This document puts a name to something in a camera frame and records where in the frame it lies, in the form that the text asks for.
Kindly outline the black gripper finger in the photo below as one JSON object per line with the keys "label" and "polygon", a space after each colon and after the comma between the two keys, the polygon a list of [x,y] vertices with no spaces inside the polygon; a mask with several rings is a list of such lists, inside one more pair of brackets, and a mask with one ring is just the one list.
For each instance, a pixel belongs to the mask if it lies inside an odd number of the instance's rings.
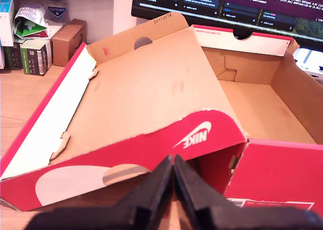
{"label": "black gripper finger", "polygon": [[117,229],[158,229],[173,194],[172,157],[166,156],[147,178],[117,203]]}
{"label": "black gripper finger", "polygon": [[175,191],[193,229],[221,229],[216,208],[228,204],[225,197],[206,183],[180,156],[174,158]]}

